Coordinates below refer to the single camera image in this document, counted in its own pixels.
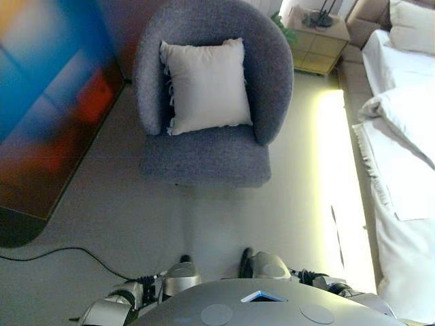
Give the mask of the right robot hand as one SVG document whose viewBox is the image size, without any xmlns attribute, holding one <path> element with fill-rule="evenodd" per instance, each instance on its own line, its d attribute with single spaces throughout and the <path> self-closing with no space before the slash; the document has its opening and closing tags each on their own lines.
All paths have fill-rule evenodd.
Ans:
<svg viewBox="0 0 435 326">
<path fill-rule="evenodd" d="M 327 274 L 324 273 L 316 273 L 305 269 L 302 269 L 301 271 L 297 271 L 291 268 L 290 268 L 290 274 L 292 276 L 297 276 L 299 279 L 299 283 L 309 285 L 309 286 L 313 286 L 313 281 L 315 278 L 320 276 L 328 276 Z"/>
</svg>

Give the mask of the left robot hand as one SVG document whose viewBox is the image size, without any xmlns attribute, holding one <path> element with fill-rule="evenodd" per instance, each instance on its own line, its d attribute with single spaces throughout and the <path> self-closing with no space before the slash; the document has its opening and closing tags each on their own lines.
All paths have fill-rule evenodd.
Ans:
<svg viewBox="0 0 435 326">
<path fill-rule="evenodd" d="M 141 276 L 135 279 L 143 287 L 143 306 L 148 306 L 155 302 L 161 303 L 166 275 L 167 271 L 165 270 L 157 274 Z"/>
</svg>

